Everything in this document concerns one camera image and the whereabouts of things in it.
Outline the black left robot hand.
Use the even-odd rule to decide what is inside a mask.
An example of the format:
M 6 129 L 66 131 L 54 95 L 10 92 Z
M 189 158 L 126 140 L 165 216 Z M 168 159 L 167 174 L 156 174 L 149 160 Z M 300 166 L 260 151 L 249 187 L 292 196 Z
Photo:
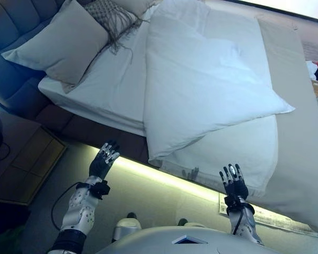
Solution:
M 114 161 L 119 156 L 119 145 L 112 140 L 105 142 L 90 164 L 89 176 L 105 179 Z

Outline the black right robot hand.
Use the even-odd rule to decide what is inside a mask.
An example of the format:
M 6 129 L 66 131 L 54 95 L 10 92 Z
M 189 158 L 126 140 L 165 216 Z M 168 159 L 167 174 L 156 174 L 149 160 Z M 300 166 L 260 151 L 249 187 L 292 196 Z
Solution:
M 239 197 L 244 200 L 247 199 L 249 191 L 238 164 L 228 164 L 228 166 L 224 166 L 219 174 L 228 196 Z

